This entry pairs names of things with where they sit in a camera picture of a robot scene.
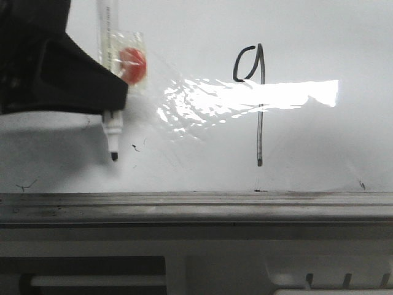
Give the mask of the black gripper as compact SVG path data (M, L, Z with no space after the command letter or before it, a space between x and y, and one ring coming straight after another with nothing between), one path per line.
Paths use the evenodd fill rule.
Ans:
M1 114L123 110L127 84L67 34L70 1L1 1Z

